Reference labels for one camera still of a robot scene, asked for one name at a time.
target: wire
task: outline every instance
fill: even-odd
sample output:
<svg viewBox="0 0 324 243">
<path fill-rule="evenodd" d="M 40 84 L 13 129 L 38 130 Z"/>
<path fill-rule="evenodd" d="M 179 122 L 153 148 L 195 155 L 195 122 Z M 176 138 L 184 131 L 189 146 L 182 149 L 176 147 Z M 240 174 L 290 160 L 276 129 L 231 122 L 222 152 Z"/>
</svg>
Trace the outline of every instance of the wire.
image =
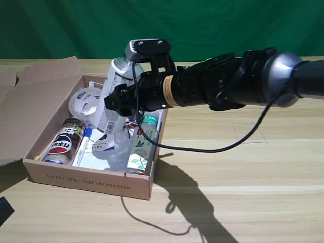
<svg viewBox="0 0 324 243">
<path fill-rule="evenodd" d="M 199 149 L 199 148 L 187 148 L 187 147 L 176 147 L 176 146 L 169 146 L 169 145 L 164 145 L 164 144 L 160 144 L 158 142 L 153 141 L 152 139 L 150 139 L 145 132 L 142 129 L 142 125 L 140 123 L 139 117 L 138 117 L 138 113 L 139 113 L 139 92 L 138 92 L 138 84 L 137 84 L 137 79 L 136 79 L 136 74 L 135 74 L 135 65 L 136 62 L 133 62 L 132 64 L 132 71 L 133 71 L 133 79 L 134 79 L 134 84 L 135 84 L 135 92 L 136 92 L 136 119 L 138 121 L 138 128 L 140 129 L 140 131 L 142 132 L 143 136 L 152 144 L 154 144 L 155 146 L 161 147 L 161 148 L 166 148 L 166 149 L 172 149 L 172 150 L 182 150 L 182 151 L 191 151 L 191 152 L 199 152 L 199 153 L 219 153 L 219 152 L 224 152 L 227 150 L 230 150 L 232 148 L 235 148 L 237 146 L 239 146 L 240 144 L 244 143 L 246 140 L 248 140 L 249 137 L 251 137 L 254 132 L 258 129 L 259 125 L 261 124 L 263 118 L 265 117 L 266 113 L 268 112 L 268 110 L 270 109 L 270 107 L 279 99 L 279 97 L 286 91 L 287 86 L 285 86 L 275 97 L 273 97 L 273 99 L 266 105 L 266 107 L 264 108 L 263 112 L 261 113 L 257 123 L 254 125 L 254 127 L 240 140 L 238 140 L 237 142 L 228 145 L 226 147 L 223 148 L 218 148 L 218 149 Z"/>
</svg>

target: cardboard box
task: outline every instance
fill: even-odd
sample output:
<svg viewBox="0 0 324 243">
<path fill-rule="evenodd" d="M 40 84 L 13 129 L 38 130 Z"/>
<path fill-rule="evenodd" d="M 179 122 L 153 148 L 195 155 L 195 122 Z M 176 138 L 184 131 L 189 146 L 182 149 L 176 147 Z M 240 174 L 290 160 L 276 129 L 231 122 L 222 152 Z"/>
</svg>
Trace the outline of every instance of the cardboard box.
<svg viewBox="0 0 324 243">
<path fill-rule="evenodd" d="M 15 71 L 0 74 L 0 166 L 23 159 L 35 183 L 150 199 L 159 148 L 149 176 L 34 160 L 71 116 L 70 97 L 90 81 L 104 83 L 105 77 L 83 75 L 76 57 L 29 66 L 17 85 Z M 159 141 L 166 114 L 164 111 Z"/>
</svg>

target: plastic bottle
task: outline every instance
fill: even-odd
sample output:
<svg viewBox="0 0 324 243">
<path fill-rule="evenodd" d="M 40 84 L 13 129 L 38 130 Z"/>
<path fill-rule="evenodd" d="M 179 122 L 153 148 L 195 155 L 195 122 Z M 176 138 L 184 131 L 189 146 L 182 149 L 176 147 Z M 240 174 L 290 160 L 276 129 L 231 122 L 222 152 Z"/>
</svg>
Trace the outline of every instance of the plastic bottle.
<svg viewBox="0 0 324 243">
<path fill-rule="evenodd" d="M 159 116 L 160 111 L 145 112 L 142 121 L 143 131 L 155 142 L 158 139 L 158 131 L 156 128 L 158 126 Z M 145 139 L 139 128 L 134 130 L 131 145 L 125 172 L 149 175 L 156 146 Z"/>
<path fill-rule="evenodd" d="M 94 116 L 94 126 L 105 134 L 120 132 L 127 119 L 120 116 L 116 111 L 106 109 L 104 99 L 114 91 L 117 85 L 127 84 L 127 86 L 131 86 L 134 84 L 132 64 L 133 62 L 123 57 L 115 58 L 111 62 Z M 137 63 L 135 65 L 137 81 L 142 72 L 144 72 L 144 69 Z"/>
</svg>

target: box flap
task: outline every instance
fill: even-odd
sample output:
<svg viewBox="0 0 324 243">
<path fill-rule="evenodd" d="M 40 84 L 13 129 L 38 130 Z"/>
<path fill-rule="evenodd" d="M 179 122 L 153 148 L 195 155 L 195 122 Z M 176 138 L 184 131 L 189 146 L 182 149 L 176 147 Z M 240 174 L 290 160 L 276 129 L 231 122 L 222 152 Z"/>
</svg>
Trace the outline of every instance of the box flap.
<svg viewBox="0 0 324 243">
<path fill-rule="evenodd" d="M 25 68 L 18 87 L 82 75 L 76 57 L 68 57 Z"/>
<path fill-rule="evenodd" d="M 14 87 L 17 81 L 17 72 L 13 69 L 8 69 L 0 73 L 0 85 Z"/>
<path fill-rule="evenodd" d="M 0 166 L 26 157 L 49 122 L 56 122 L 59 128 L 69 117 L 69 98 L 82 87 L 81 75 L 23 87 L 17 85 L 0 106 Z"/>
<path fill-rule="evenodd" d="M 6 95 L 15 87 L 17 80 L 17 72 L 9 69 L 0 73 L 0 104 Z"/>
</svg>

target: wooden table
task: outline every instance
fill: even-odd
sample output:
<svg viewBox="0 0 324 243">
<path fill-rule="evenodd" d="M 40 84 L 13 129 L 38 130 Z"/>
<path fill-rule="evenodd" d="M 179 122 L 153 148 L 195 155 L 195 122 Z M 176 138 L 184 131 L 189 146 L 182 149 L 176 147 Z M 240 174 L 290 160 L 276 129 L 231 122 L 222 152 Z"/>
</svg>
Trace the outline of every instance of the wooden table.
<svg viewBox="0 0 324 243">
<path fill-rule="evenodd" d="M 40 61 L 0 60 L 0 71 Z M 105 74 L 110 60 L 80 64 L 83 73 Z M 262 109 L 171 109 L 163 143 L 223 147 L 241 138 Z M 0 196 L 15 213 L 0 227 L 0 242 L 322 243 L 323 127 L 324 101 L 303 99 L 272 108 L 233 150 L 161 149 L 150 201 L 34 184 L 21 163 L 1 167 Z"/>
</svg>

